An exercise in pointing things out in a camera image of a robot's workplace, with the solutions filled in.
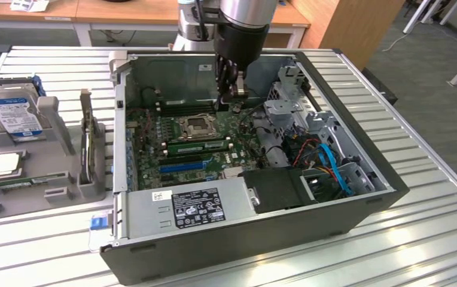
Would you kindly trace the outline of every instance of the motherboard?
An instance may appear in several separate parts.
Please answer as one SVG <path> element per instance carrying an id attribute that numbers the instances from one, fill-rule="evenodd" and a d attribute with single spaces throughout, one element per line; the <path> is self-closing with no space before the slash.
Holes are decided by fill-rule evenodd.
<path id="1" fill-rule="evenodd" d="M 256 128 L 242 121 L 248 110 L 235 105 L 191 115 L 195 109 L 128 109 L 128 190 L 232 178 L 268 166 Z"/>

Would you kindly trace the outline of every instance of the gray carpet floor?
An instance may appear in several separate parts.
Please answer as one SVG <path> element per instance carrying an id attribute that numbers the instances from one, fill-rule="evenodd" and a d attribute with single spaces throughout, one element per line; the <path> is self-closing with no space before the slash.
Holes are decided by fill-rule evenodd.
<path id="1" fill-rule="evenodd" d="M 367 68 L 397 95 L 395 108 L 457 172 L 457 87 L 446 81 L 457 74 L 457 34 L 437 24 L 415 26 L 413 33 L 382 52 L 401 37 L 409 19 L 399 13 L 382 40 Z M 132 32 L 115 35 L 126 42 Z M 136 32 L 128 46 L 160 46 L 175 39 L 175 33 Z M 95 46 L 120 45 L 106 42 L 92 32 Z M 0 44 L 79 45 L 71 30 L 0 29 Z"/>

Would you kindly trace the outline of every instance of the hard drive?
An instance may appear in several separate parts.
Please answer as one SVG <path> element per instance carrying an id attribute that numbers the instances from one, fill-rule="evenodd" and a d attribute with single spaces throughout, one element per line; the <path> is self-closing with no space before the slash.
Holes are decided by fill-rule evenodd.
<path id="1" fill-rule="evenodd" d="M 37 76 L 0 78 L 0 133 L 15 142 L 44 139 L 49 123 L 37 111 L 37 98 L 45 96 Z"/>

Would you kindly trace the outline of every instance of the barcode sticker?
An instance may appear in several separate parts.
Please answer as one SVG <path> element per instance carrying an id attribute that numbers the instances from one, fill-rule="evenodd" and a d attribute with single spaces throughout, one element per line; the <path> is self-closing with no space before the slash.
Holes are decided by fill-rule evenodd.
<path id="1" fill-rule="evenodd" d="M 52 21 L 71 21 L 71 18 L 68 17 L 44 17 L 44 19 Z"/>
<path id="2" fill-rule="evenodd" d="M 152 193 L 152 201 L 172 199 L 172 191 L 163 190 Z"/>

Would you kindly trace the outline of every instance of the blue latch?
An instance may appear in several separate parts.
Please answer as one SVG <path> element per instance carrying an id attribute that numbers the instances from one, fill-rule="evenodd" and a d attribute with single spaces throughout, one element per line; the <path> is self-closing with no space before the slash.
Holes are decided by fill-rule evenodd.
<path id="1" fill-rule="evenodd" d="M 102 230 L 108 228 L 108 215 L 104 217 L 94 217 L 91 219 L 91 230 Z"/>

